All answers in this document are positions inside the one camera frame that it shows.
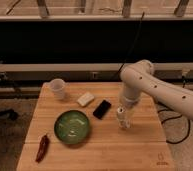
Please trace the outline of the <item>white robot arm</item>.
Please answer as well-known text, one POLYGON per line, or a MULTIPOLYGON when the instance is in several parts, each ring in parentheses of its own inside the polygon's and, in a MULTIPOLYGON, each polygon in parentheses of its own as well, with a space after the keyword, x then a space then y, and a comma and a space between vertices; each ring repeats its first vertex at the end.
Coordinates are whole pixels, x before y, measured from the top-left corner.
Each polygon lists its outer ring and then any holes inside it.
POLYGON ((120 73, 120 103, 132 108, 144 92, 193 121, 193 91, 161 81, 153 73, 154 65, 148 60, 126 66, 120 73))

